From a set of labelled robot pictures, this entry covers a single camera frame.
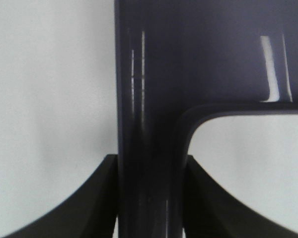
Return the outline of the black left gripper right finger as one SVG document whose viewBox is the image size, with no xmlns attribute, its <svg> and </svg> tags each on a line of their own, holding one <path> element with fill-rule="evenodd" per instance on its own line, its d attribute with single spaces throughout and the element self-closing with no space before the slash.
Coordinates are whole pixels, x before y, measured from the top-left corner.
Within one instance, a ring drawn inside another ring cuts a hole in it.
<svg viewBox="0 0 298 238">
<path fill-rule="evenodd" d="M 247 207 L 187 157 L 183 227 L 188 238 L 298 238 L 298 233 Z"/>
</svg>

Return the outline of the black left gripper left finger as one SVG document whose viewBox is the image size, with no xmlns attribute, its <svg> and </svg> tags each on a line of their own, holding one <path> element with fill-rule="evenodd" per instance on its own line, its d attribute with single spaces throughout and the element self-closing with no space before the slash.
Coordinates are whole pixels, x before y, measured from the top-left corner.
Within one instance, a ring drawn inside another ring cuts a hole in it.
<svg viewBox="0 0 298 238">
<path fill-rule="evenodd" d="M 10 238 L 111 238 L 118 214 L 117 155 L 107 155 L 68 199 Z"/>
</svg>

